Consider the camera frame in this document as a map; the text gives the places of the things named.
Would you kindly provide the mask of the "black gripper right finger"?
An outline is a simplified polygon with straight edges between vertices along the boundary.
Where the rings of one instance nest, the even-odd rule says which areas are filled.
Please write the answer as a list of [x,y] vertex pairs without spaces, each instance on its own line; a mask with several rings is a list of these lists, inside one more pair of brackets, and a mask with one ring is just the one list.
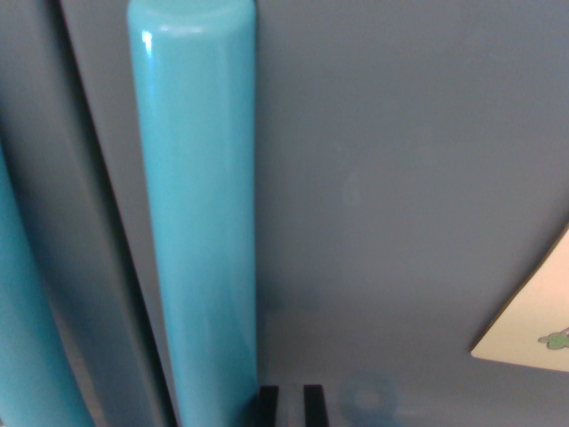
[[303,386],[304,419],[306,427],[328,427],[329,419],[324,388],[320,384]]

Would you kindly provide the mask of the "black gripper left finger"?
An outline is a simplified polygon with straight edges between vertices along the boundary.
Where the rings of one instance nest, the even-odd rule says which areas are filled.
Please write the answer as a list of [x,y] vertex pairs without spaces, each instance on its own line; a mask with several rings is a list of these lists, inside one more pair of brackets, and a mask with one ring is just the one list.
[[256,407],[256,427],[275,427],[279,387],[265,385],[259,388]]

